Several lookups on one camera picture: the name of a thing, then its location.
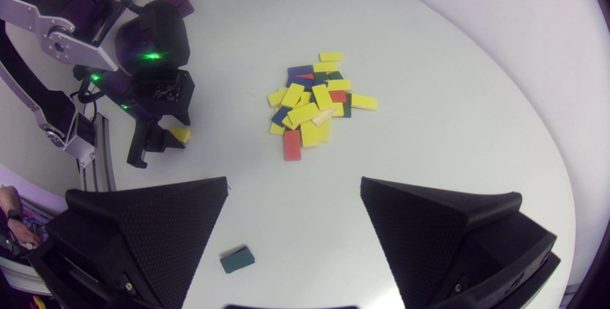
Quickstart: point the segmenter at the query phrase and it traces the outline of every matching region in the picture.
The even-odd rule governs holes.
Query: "yellow block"
[[[305,90],[305,86],[299,85],[298,83],[292,83],[290,87],[288,87],[288,91],[286,91],[286,95],[284,95],[281,105],[293,108],[301,99],[303,90]]]
[[[318,145],[318,128],[311,121],[301,124],[301,140],[303,141],[303,147]]]
[[[267,99],[269,100],[269,105],[271,105],[271,106],[279,105],[279,103],[281,103],[282,99],[284,98],[284,94],[286,94],[286,91],[288,91],[288,87],[281,87],[281,88],[277,89],[277,92],[273,92],[272,94],[269,94],[267,96]]]
[[[187,126],[184,128],[170,126],[170,133],[172,133],[172,135],[174,135],[176,139],[178,139],[178,141],[182,142],[183,144],[187,143],[187,141],[190,139],[190,128]]]
[[[320,110],[318,110],[318,105],[315,103],[305,104],[298,109],[288,111],[288,118],[290,118],[292,124],[302,124],[303,122],[309,121],[318,115],[320,115]]]
[[[331,120],[326,120],[318,125],[318,141],[328,142],[331,137]]]
[[[314,122],[316,126],[320,126],[320,124],[323,124],[327,119],[331,118],[335,111],[337,111],[336,107],[320,111],[320,115],[312,118],[311,121]]]
[[[334,107],[326,85],[316,85],[311,90],[314,92],[315,102],[318,104],[320,111]]]
[[[358,109],[377,110],[377,100],[373,97],[367,97],[361,94],[353,93],[351,95],[351,105]]]
[[[320,62],[343,61],[342,52],[321,52]]]
[[[326,85],[329,91],[351,91],[349,79],[328,80]]]
[[[292,124],[292,121],[290,120],[290,118],[288,118],[288,116],[284,117],[284,119],[282,120],[282,124],[290,130],[294,130],[299,127],[298,124]]]
[[[312,66],[314,72],[336,72],[339,70],[336,62],[316,62]]]
[[[271,128],[269,128],[269,133],[284,136],[285,129],[286,128],[284,128],[283,126],[279,126],[271,122]]]
[[[343,111],[343,103],[333,103],[334,107],[336,108],[335,112],[333,112],[333,117],[343,117],[344,115],[344,111]]]

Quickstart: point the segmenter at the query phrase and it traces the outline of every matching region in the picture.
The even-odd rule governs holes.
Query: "red block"
[[[301,131],[286,129],[284,132],[284,160],[301,160]]]
[[[345,96],[345,91],[329,91],[328,94],[331,96],[331,100],[334,103],[345,103],[347,102],[347,97]]]
[[[313,79],[314,75],[313,74],[301,74],[297,77],[304,77],[305,79]]]

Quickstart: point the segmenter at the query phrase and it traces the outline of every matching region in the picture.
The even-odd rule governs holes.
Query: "black pyramid-shaped object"
[[[483,196],[363,177],[360,194],[408,309],[474,292],[464,308],[491,308],[536,272],[556,239],[519,213],[516,192]],[[488,305],[476,303],[483,298]]]

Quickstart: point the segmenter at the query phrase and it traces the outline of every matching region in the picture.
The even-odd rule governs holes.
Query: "pile of blocks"
[[[288,68],[286,87],[269,94],[275,107],[269,133],[284,136],[284,159],[301,160],[301,146],[328,142],[331,117],[351,117],[351,108],[375,111],[377,100],[351,93],[349,79],[338,71],[341,52],[321,52],[320,62]]]

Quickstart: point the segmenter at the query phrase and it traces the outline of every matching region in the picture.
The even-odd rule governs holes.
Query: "person's arm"
[[[5,217],[8,217],[9,210],[17,210],[21,214],[21,202],[19,201],[19,195],[17,189],[13,186],[7,186],[0,189],[0,207],[4,211]],[[34,246],[40,246],[40,239],[34,233],[28,229],[28,227],[21,221],[9,218],[7,226],[15,235],[15,238],[22,244],[31,243]]]

